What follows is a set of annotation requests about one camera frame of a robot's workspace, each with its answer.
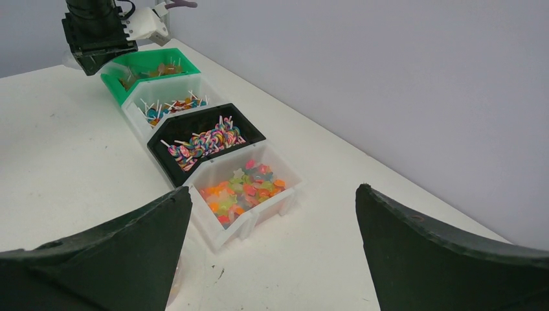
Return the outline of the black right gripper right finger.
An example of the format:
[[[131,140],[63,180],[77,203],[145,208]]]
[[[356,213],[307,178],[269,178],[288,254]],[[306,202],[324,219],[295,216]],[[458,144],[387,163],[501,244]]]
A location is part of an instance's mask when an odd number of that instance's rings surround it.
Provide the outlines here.
[[[547,251],[464,231],[367,184],[355,211],[380,309],[548,309]]]

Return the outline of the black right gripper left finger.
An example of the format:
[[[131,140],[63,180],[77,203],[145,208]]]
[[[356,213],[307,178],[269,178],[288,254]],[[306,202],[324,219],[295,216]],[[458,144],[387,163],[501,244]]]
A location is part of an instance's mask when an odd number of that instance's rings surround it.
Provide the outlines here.
[[[192,211],[188,187],[36,249],[1,253],[2,310],[164,310]]]

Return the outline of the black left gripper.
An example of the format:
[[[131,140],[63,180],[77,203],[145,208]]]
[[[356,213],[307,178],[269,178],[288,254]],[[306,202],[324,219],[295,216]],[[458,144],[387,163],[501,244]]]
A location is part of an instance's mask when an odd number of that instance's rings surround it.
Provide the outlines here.
[[[70,54],[87,76],[93,76],[115,58],[138,51],[137,42],[126,33],[120,10],[89,18],[68,12],[62,19]]]

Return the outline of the translucent plastic scoop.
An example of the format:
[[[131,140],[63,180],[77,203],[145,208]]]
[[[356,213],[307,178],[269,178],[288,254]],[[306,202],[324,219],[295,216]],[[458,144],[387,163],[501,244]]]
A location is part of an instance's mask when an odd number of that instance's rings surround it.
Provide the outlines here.
[[[63,52],[62,65],[71,69],[82,70],[81,65],[69,50]]]

